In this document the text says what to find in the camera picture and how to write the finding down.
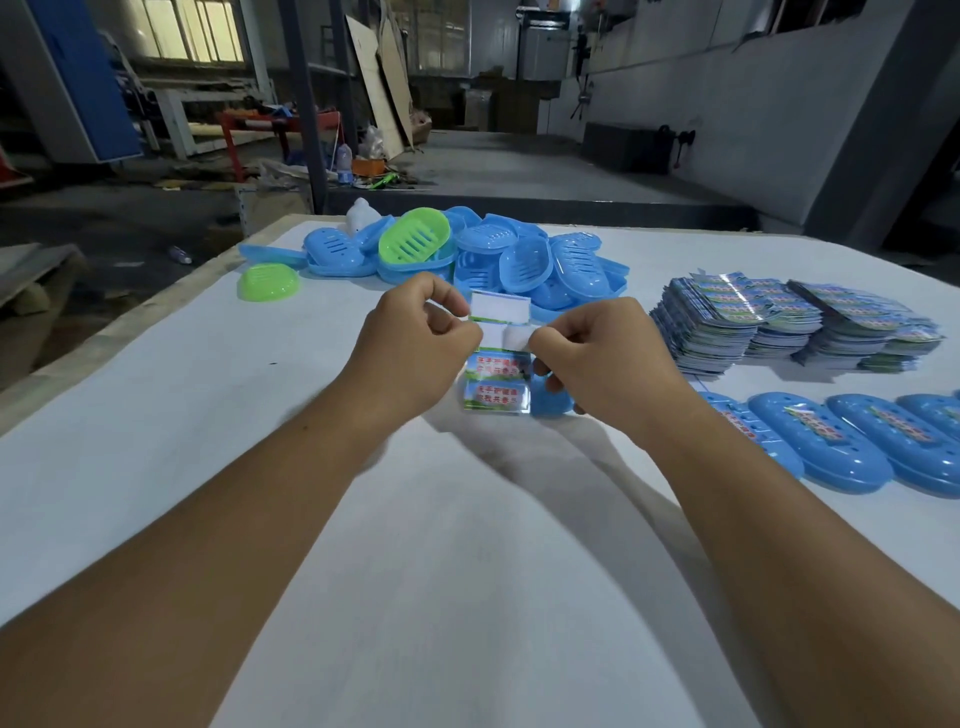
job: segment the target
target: debris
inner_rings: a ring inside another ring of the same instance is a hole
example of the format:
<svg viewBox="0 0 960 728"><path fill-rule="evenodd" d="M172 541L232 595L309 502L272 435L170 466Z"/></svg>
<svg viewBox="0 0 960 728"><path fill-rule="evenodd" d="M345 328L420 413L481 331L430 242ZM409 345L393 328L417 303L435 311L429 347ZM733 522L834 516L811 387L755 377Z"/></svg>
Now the debris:
<svg viewBox="0 0 960 728"><path fill-rule="evenodd" d="M181 265L191 265L193 263L193 258L186 254L184 250L178 248L176 245L171 245L167 248L167 254Z"/></svg>

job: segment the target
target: white plastic bottle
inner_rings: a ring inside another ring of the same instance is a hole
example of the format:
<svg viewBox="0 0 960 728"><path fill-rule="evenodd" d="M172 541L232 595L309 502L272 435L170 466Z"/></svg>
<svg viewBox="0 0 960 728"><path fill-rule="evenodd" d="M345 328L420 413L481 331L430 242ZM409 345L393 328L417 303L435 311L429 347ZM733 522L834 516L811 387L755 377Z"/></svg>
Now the white plastic bottle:
<svg viewBox="0 0 960 728"><path fill-rule="evenodd" d="M379 220L382 215L362 197L353 201L353 206L347 210L347 232L351 236L361 231L367 225L372 225Z"/></svg>
<svg viewBox="0 0 960 728"><path fill-rule="evenodd" d="M337 170L337 182L353 184L353 152L346 144L337 147L333 156L333 166Z"/></svg>

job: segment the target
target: white tabletop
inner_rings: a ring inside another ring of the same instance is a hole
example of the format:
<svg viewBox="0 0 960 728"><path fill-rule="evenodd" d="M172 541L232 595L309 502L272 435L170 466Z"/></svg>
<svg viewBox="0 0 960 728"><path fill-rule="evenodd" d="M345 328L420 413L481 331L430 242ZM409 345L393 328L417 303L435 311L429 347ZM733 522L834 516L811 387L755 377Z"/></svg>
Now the white tabletop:
<svg viewBox="0 0 960 728"><path fill-rule="evenodd" d="M544 226L551 233L566 230ZM960 387L960 293L798 237L593 230L649 308L704 268L896 298L950 337L901 375L831 380L738 365L707 387L821 400ZM279 244L297 247L303 229ZM269 304L228 274L0 439L0 622L202 485L329 382L377 279L305 280ZM402 362L384 376L402 382ZM960 605L960 502L898 482L809 487ZM778 722L766 678L669 486L620 433L468 413L448 397L350 487L217 716L260 725L730 725Z"/></svg>

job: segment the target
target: blue soap dish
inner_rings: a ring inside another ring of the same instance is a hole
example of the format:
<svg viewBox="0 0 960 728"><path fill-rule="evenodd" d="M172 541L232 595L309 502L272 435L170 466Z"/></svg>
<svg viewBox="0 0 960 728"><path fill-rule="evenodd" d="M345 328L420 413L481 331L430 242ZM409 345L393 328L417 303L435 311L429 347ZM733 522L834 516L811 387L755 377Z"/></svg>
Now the blue soap dish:
<svg viewBox="0 0 960 728"><path fill-rule="evenodd" d="M701 392L700 396L717 412L727 418L731 425L760 445L788 473L796 478L804 476L804 461L787 445L774 429L763 422L743 402L714 392Z"/></svg>
<svg viewBox="0 0 960 728"><path fill-rule="evenodd" d="M960 440L960 400L941 395L907 395L897 399L903 409Z"/></svg>
<svg viewBox="0 0 960 728"><path fill-rule="evenodd" d="M434 276L444 279L447 283L453 282L453 265L447 263L445 266L440 268L430 268L430 273ZM390 283L391 285L400 285L404 281L411 279L420 271L398 271L392 270L386 267L386 264L381 260L376 265L376 274L380 276L380 279L385 283Z"/></svg>
<svg viewBox="0 0 960 728"><path fill-rule="evenodd" d="M585 302L610 298L613 294L610 280L593 250L569 239L569 235L558 237L562 239L551 239L550 247L557 268L557 279L563 287Z"/></svg>
<svg viewBox="0 0 960 728"><path fill-rule="evenodd" d="M463 205L457 205L457 206L451 207L446 212L451 212L454 215L459 215L460 217L462 217L464 219L464 223L466 223L468 228L475 228L476 226L480 225L480 223L482 222L480 220L480 215L478 215L469 207L466 207Z"/></svg>
<svg viewBox="0 0 960 728"><path fill-rule="evenodd" d="M960 443L898 404L868 395L836 395L827 407L880 448L903 480L960 497Z"/></svg>
<svg viewBox="0 0 960 728"><path fill-rule="evenodd" d="M500 256L500 283L507 293L526 293L553 273L553 255L545 237L521 236Z"/></svg>
<svg viewBox="0 0 960 728"><path fill-rule="evenodd" d="M369 255L376 251L380 245L380 235L395 222L396 218L393 215L386 215L357 232L353 239L360 248L360 252Z"/></svg>
<svg viewBox="0 0 960 728"><path fill-rule="evenodd" d="M534 225L533 223L523 223L519 220L515 220L512 217L505 217L504 215L494 215L489 213L484 219L484 223L489 223L490 225L497 225L506 230L512 230L516 233L517 237L529 236L529 237L542 237L547 238L548 235L546 232L539 226Z"/></svg>
<svg viewBox="0 0 960 728"><path fill-rule="evenodd" d="M456 212L451 212L450 210L444 211L444 217L450 223L450 236L456 236L460 231L464 230L467 227L467 221L464 220L464 216Z"/></svg>
<svg viewBox="0 0 960 728"><path fill-rule="evenodd" d="M539 321L542 324L549 324L551 321L556 319L562 313L566 313L570 308L562 308L558 311L553 310L552 308L542 308L535 303L530 304L530 318L533 321Z"/></svg>
<svg viewBox="0 0 960 728"><path fill-rule="evenodd" d="M546 390L546 376L530 376L530 414L534 417L559 417L573 410L573 398L562 390Z"/></svg>
<svg viewBox="0 0 960 728"><path fill-rule="evenodd" d="M516 232L492 223L482 223L474 228L466 228L457 235L457 247L468 253L502 253L504 249L516 245Z"/></svg>
<svg viewBox="0 0 960 728"><path fill-rule="evenodd" d="M540 308L551 311L570 308L579 302L566 290L565 286L560 283L556 267L547 280L530 292L530 301Z"/></svg>
<svg viewBox="0 0 960 728"><path fill-rule="evenodd" d="M786 392L751 397L750 409L800 455L807 477L847 493L872 493L894 478L883 452L813 400Z"/></svg>
<svg viewBox="0 0 960 728"><path fill-rule="evenodd" d="M562 232L559 235L554 235L550 238L550 243L573 243L585 251L598 251L600 246L603 245L603 240L600 239L599 235L594 235L592 232Z"/></svg>
<svg viewBox="0 0 960 728"><path fill-rule="evenodd" d="M615 260L610 260L608 257L597 256L597 262L600 263L600 267L607 271L608 275L620 276L621 278L626 278L630 275L630 266L624 265L623 263L618 263Z"/></svg>
<svg viewBox="0 0 960 728"><path fill-rule="evenodd" d="M309 232L303 238L303 248L308 255L308 267L333 272L323 275L346 277L349 276L348 271L359 269L366 263L357 242L336 228L320 228Z"/></svg>
<svg viewBox="0 0 960 728"><path fill-rule="evenodd" d="M459 252L453 269L453 283L461 291L499 291L500 256Z"/></svg>
<svg viewBox="0 0 960 728"><path fill-rule="evenodd" d="M387 283L403 283L420 271L429 271L446 281L452 281L453 261L457 257L457 246L453 240L447 240L444 246L432 254L423 263L388 263L378 260L376 273Z"/></svg>
<svg viewBox="0 0 960 728"><path fill-rule="evenodd" d="M289 248L273 248L269 245L240 243L237 251L251 263L283 263L295 271L306 268L306 253Z"/></svg>

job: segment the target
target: hand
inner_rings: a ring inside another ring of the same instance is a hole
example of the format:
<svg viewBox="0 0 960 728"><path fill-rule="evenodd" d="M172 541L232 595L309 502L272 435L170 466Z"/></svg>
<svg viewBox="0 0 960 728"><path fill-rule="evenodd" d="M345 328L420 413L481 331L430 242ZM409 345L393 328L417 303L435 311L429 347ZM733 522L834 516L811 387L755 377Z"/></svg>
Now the hand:
<svg viewBox="0 0 960 728"><path fill-rule="evenodd" d="M660 331L636 299L587 303L530 337L534 372L546 388L566 388L577 411L645 440L652 413L693 393Z"/></svg>
<svg viewBox="0 0 960 728"><path fill-rule="evenodd" d="M457 318L469 312L456 288L416 274L367 314L347 366L328 389L349 391L353 407L389 435L440 401L480 346L480 327Z"/></svg>

